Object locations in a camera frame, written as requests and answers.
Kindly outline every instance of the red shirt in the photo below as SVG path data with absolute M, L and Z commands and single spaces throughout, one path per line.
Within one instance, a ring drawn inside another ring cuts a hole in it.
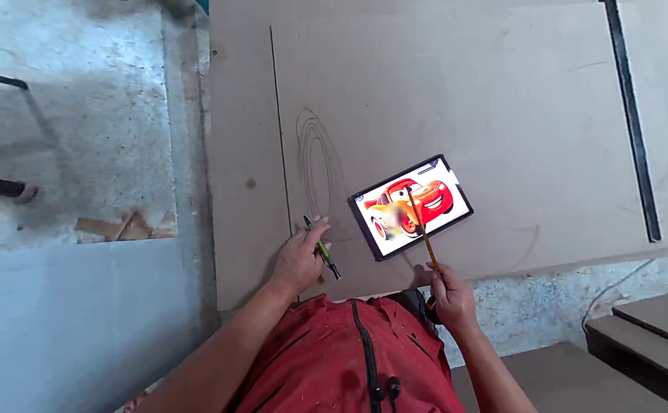
M 395 382 L 398 391 L 391 390 Z M 434 332 L 388 298 L 335 304 L 326 295 L 284 314 L 230 408 L 235 406 L 259 413 L 464 412 Z

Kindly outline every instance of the hand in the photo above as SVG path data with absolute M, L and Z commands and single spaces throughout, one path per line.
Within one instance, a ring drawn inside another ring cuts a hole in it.
M 432 263 L 427 262 L 426 265 L 433 269 Z M 459 280 L 448 265 L 439 262 L 438 269 L 438 272 L 431 273 L 431 295 L 436 299 L 436 314 L 441 323 L 457 342 L 481 335 L 482 330 L 476 320 L 474 291 L 469 284 Z
M 321 275 L 324 259 L 316 252 L 316 243 L 331 228 L 329 217 L 314 218 L 313 229 L 298 231 L 280 250 L 273 276 L 268 284 L 286 294 L 291 301 L 303 293 Z

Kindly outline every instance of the cable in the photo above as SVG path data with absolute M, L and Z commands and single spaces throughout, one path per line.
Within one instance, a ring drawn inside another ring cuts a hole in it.
M 647 267 L 648 265 L 652 264 L 655 260 L 656 260 L 656 259 L 653 258 L 653 259 L 648 259 L 647 261 L 643 262 L 638 268 L 635 268 L 634 270 L 632 270 L 629 274 L 627 274 L 626 276 L 624 276 L 621 280 L 619 280 L 619 281 L 615 282 L 614 284 L 612 284 L 612 285 L 610 285 L 610 286 L 604 288 L 604 289 L 602 290 L 602 292 L 599 293 L 598 296 L 594 297 L 594 299 L 592 300 L 592 302 L 589 303 L 589 307 L 586 309 L 586 313 L 584 313 L 584 316 L 581 318 L 581 329 L 584 330 L 584 333 L 588 333 L 588 332 L 589 332 L 588 330 L 586 330 L 586 318 L 589 316 L 589 312 L 592 311 L 592 307 L 593 307 L 594 304 L 597 302 L 597 300 L 599 300 L 599 298 L 601 298 L 607 291 L 609 291 L 610 289 L 612 289 L 612 288 L 614 288 L 614 287 L 616 287 L 616 286 L 622 284 L 622 283 L 625 282 L 626 280 L 630 279 L 630 277 L 632 277 L 633 275 L 639 273 L 643 268 L 645 268 L 645 267 Z

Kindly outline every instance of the green pen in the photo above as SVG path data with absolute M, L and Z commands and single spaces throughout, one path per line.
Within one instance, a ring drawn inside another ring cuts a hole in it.
M 313 229 L 313 225 L 311 225 L 311 221 L 309 221 L 308 218 L 306 218 L 306 215 L 303 216 L 303 221 L 306 222 L 306 226 L 308 227 L 309 230 Z M 327 267 L 329 267 L 332 273 L 334 273 L 334 278 L 338 280 L 341 279 L 339 271 L 336 269 L 336 265 L 334 265 L 334 261 L 332 261 L 332 257 L 329 255 L 329 251 L 327 251 L 327 248 L 324 247 L 324 243 L 320 239 L 316 243 L 316 247 L 318 247 L 319 253 L 327 262 Z

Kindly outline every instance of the black metal rail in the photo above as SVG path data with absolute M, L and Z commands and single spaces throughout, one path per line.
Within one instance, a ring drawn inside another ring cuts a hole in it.
M 627 58 L 627 43 L 624 42 L 622 19 L 619 16 L 619 8 L 617 7 L 616 0 L 603 0 L 603 3 L 607 13 L 611 42 L 614 46 L 614 61 L 617 73 L 619 74 L 619 88 L 622 90 L 624 117 L 627 121 L 632 157 L 635 161 L 635 174 L 640 190 L 647 239 L 650 242 L 658 242 L 662 239 L 660 235 L 660 223 L 658 221 L 658 211 L 655 208 L 655 196 L 652 193 L 650 172 L 647 169 L 647 154 L 645 152 L 644 141 L 642 140 L 642 127 L 640 124 L 640 115 L 637 111 L 637 100 L 635 98 L 634 84 L 632 83 L 632 73 L 630 72 L 630 61 Z

